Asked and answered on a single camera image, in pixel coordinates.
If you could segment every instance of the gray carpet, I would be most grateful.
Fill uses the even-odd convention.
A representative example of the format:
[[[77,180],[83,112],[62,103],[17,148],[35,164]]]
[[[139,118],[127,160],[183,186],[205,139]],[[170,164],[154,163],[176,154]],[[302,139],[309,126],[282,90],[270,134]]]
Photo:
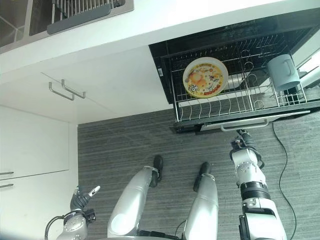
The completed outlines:
[[[297,216],[294,240],[320,240],[319,119],[320,114],[314,113],[274,124],[288,151],[282,188]],[[209,161],[214,163],[218,188],[218,239],[240,239],[241,196],[229,159],[230,141],[236,133],[179,135],[170,130],[172,124],[173,111],[164,110],[79,125],[79,183],[88,189],[101,186],[88,206],[95,209],[97,219],[89,226],[90,240],[107,236],[107,223],[122,190],[137,171],[152,164],[155,154],[161,154],[165,161],[163,179],[148,192],[140,229],[173,235],[196,196],[192,186],[199,167]],[[278,186],[284,151],[271,124],[250,133],[263,156],[269,192],[290,239],[294,216]]]

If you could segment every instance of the decorated plate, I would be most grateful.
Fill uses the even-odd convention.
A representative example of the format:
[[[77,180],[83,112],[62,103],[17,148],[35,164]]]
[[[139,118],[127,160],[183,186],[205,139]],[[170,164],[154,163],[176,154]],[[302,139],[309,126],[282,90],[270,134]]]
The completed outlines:
[[[185,90],[195,98],[210,98],[220,93],[228,81],[226,66],[213,57],[192,61],[183,72]]]

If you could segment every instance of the mug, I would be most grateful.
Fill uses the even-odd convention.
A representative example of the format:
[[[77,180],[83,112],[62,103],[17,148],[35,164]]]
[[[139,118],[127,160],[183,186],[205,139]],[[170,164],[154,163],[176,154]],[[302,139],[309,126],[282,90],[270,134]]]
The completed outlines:
[[[271,59],[267,63],[267,68],[276,92],[291,89],[300,84],[298,71],[289,54]]]

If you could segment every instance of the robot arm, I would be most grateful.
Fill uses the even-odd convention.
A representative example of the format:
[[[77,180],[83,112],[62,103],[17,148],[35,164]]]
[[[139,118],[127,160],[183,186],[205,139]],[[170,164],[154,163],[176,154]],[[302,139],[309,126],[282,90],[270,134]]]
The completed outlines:
[[[287,240],[275,203],[271,200],[261,160],[252,137],[245,130],[232,143],[237,185],[241,190],[242,215],[239,216],[241,240]]]
[[[70,202],[71,212],[64,216],[53,218],[45,229],[44,239],[48,239],[50,225],[57,219],[63,219],[63,232],[58,236],[57,240],[85,240],[88,235],[88,224],[96,220],[96,215],[93,209],[84,211],[84,208],[99,190],[100,186],[97,186],[90,192],[83,192],[77,186]]]

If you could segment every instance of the drawer handle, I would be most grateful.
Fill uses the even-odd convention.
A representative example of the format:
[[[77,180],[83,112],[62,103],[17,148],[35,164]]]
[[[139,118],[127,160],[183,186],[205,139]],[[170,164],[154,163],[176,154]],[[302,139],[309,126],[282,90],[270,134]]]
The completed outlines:
[[[53,92],[54,94],[57,94],[57,95],[65,98],[65,99],[69,99],[69,100],[71,100],[71,101],[75,100],[75,95],[74,95],[74,94],[72,94],[72,96],[69,97],[69,96],[66,96],[66,95],[58,92],[58,91],[53,90],[53,89],[52,89],[52,82],[51,82],[51,81],[49,82],[49,90],[50,90],[51,92]]]
[[[0,172],[0,175],[7,175],[7,174],[14,174],[14,172],[13,171]]]
[[[2,185],[2,186],[0,186],[0,189],[6,188],[6,187],[12,187],[12,186],[13,186],[13,184],[10,183],[10,184],[7,184],[7,185]]]
[[[82,99],[86,98],[86,92],[85,91],[83,93],[80,93],[80,92],[77,92],[77,91],[67,87],[65,85],[65,80],[64,79],[61,80],[61,86],[62,86],[63,89],[67,90],[68,92],[70,92],[70,93],[72,93],[72,94],[74,94],[74,95],[76,95],[76,96],[78,96],[78,97],[80,97]]]
[[[263,128],[263,127],[266,127],[268,124],[269,124],[268,119],[265,119],[262,123],[239,125],[239,126],[233,126],[233,127],[224,127],[224,125],[221,124],[220,129],[223,132],[228,132],[228,131],[234,131],[234,130],[238,130],[238,129]]]

